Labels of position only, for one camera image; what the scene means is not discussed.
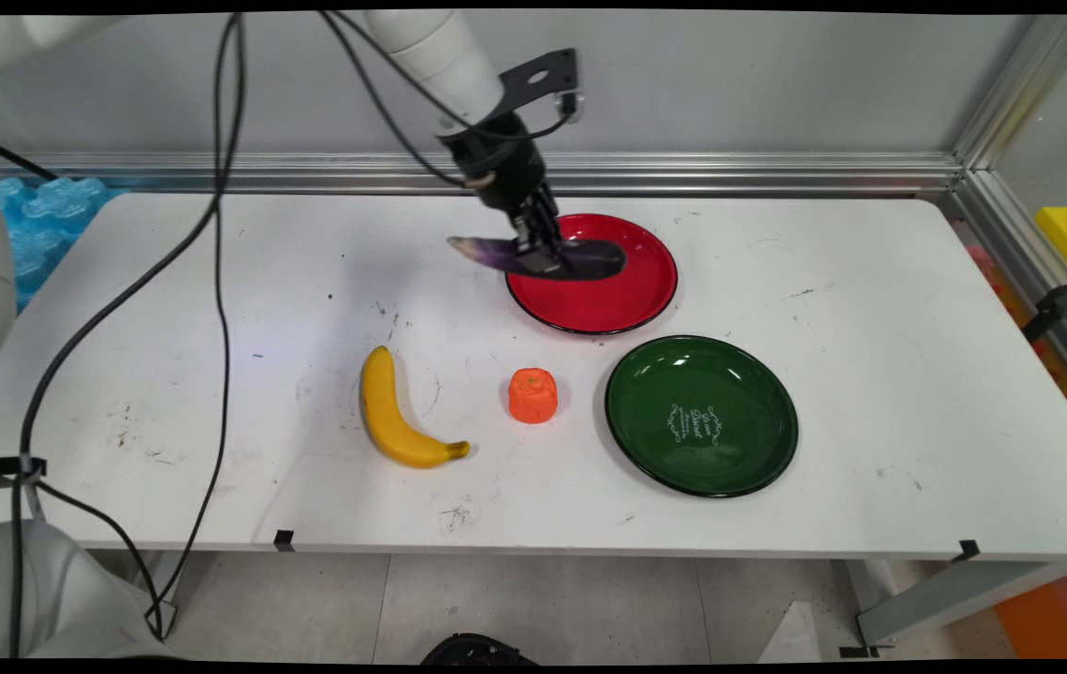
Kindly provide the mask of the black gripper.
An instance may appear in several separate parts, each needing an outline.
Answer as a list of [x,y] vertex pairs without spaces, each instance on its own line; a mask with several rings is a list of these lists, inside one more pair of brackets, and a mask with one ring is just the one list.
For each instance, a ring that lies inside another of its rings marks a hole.
[[482,127],[481,132],[440,137],[440,142],[466,181],[491,176],[490,183],[474,191],[487,208],[506,214],[516,231],[509,273],[546,276],[550,264],[563,261],[563,238],[545,161],[516,111],[491,116]]

